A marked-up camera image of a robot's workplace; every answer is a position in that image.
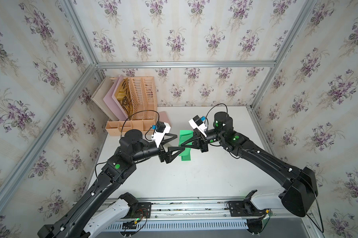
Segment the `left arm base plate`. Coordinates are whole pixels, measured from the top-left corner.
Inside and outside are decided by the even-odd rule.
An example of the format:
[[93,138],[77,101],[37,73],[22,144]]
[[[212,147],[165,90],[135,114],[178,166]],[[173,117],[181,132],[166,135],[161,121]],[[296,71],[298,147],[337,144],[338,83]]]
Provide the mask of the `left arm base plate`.
[[132,204],[128,213],[123,217],[123,219],[136,219],[136,218],[150,218],[151,216],[151,202],[138,202]]

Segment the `green square paper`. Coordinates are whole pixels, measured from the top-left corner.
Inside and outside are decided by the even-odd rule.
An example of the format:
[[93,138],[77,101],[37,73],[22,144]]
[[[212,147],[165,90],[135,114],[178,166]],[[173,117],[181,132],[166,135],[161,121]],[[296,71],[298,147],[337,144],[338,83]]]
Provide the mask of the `green square paper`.
[[191,160],[191,153],[190,150],[185,150],[180,154],[182,161],[190,161]]
[[193,137],[192,130],[180,130],[179,131],[179,146],[182,147],[182,143],[186,142]]

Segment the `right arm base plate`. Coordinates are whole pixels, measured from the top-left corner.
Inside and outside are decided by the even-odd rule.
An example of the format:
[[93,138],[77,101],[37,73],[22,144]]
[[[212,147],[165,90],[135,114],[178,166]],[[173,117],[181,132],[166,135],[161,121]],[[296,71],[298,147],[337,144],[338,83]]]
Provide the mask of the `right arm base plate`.
[[264,217],[268,209],[259,210],[253,203],[245,201],[228,201],[226,207],[231,217]]

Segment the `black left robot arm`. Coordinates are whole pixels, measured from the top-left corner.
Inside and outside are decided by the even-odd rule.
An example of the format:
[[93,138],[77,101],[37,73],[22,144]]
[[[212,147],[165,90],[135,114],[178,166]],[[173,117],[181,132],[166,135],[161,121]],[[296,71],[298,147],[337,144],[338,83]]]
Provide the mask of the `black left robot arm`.
[[60,220],[44,225],[38,231],[38,237],[94,238],[113,221],[124,218],[138,202],[129,192],[121,195],[109,208],[100,213],[97,211],[137,169],[137,164],[156,156],[168,164],[185,150],[184,147],[164,147],[177,138],[177,135],[170,133],[169,124],[157,121],[152,129],[154,133],[151,140],[145,139],[143,133],[134,128],[123,134],[114,155],[96,173],[93,185]]

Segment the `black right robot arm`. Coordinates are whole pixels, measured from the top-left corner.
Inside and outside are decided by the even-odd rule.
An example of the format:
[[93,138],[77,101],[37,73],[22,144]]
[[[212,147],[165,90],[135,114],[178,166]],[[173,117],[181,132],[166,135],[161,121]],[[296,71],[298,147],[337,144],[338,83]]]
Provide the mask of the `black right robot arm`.
[[319,206],[315,172],[309,167],[299,168],[265,151],[247,135],[247,117],[229,109],[206,115],[185,109],[181,120],[188,119],[193,136],[180,145],[209,153],[209,147],[223,149],[234,159],[243,159],[274,179],[280,189],[250,191],[242,201],[226,204],[231,216],[248,217],[247,227],[252,234],[260,234],[272,216],[272,209],[286,209],[292,215],[310,219],[313,204]]

